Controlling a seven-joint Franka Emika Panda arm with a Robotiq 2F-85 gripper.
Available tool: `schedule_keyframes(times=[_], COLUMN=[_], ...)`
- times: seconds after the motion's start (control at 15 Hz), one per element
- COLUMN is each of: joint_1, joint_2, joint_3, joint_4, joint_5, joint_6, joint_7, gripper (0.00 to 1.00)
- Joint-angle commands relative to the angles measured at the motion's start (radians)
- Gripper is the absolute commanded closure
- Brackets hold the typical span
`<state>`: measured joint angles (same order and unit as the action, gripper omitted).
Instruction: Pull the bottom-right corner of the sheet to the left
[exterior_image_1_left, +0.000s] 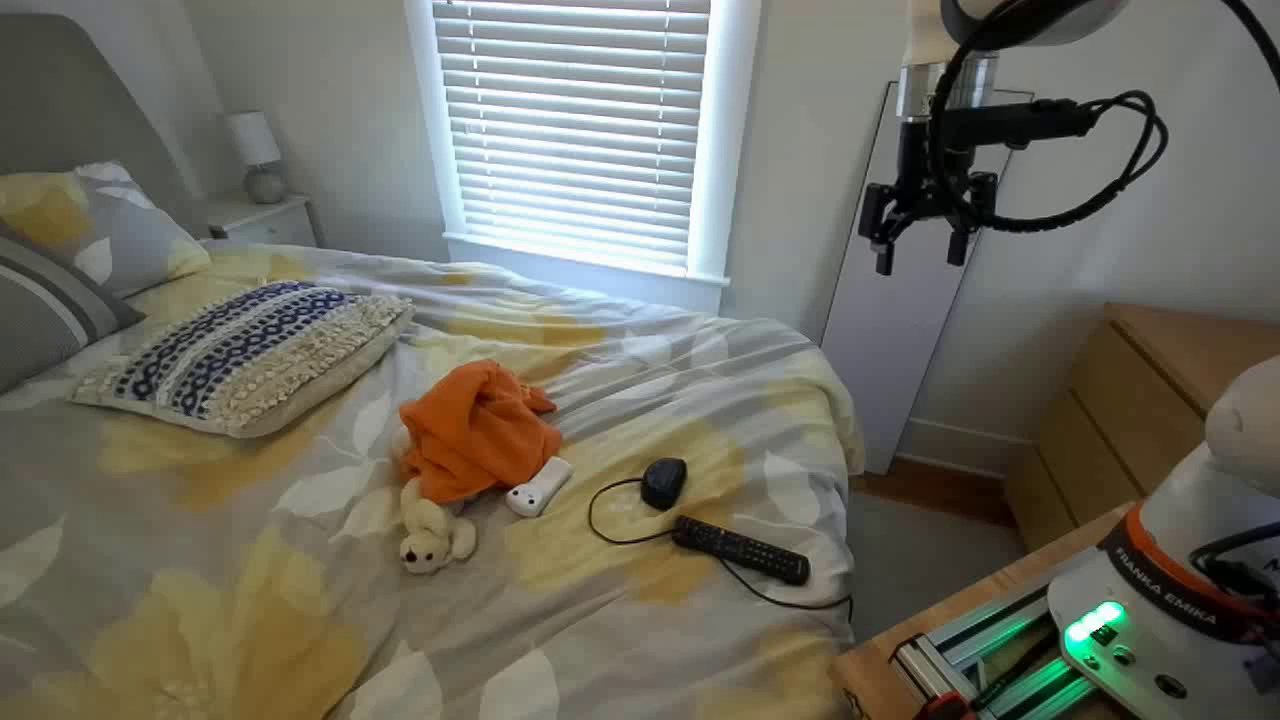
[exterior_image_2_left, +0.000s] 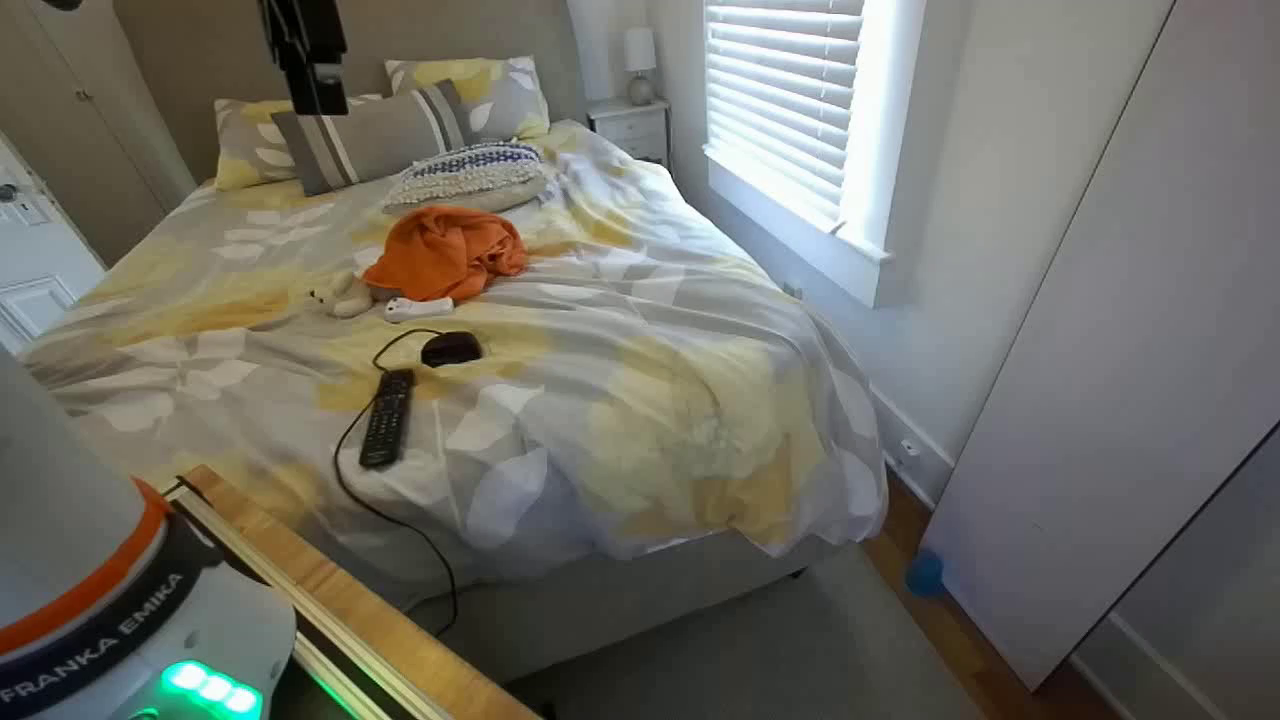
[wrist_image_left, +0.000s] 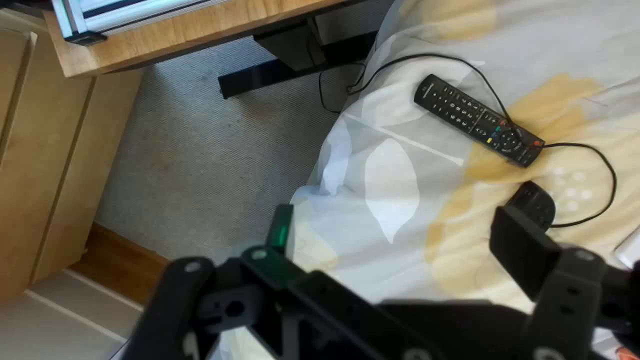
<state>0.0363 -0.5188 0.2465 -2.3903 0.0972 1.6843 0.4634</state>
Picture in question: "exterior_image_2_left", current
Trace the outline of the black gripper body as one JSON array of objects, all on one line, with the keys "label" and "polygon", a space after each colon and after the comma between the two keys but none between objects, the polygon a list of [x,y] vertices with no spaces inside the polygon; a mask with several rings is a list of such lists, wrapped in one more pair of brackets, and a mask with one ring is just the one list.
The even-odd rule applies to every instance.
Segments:
[{"label": "black gripper body", "polygon": [[349,51],[337,0],[256,0],[271,66],[300,116],[342,116],[341,66]]}]

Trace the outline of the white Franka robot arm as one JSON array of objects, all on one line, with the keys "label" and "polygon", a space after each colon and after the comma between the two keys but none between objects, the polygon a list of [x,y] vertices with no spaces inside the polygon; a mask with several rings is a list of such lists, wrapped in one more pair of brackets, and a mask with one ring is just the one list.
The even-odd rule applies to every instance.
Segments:
[{"label": "white Franka robot arm", "polygon": [[0,378],[0,717],[284,720],[296,610],[154,486]]}]

